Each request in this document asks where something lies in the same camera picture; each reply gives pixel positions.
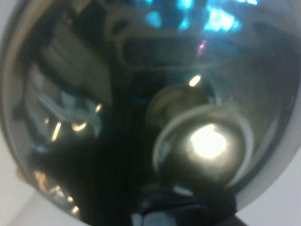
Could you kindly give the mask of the stainless steel teapot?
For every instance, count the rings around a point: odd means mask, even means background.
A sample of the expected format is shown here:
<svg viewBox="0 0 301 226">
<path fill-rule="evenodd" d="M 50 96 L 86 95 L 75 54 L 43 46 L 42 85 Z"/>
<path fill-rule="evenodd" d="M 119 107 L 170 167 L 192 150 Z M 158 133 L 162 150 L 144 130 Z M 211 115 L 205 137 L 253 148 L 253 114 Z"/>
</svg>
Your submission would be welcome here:
<svg viewBox="0 0 301 226">
<path fill-rule="evenodd" d="M 241 226 L 301 145 L 301 3 L 15 0 L 0 127 L 83 223 Z"/>
</svg>

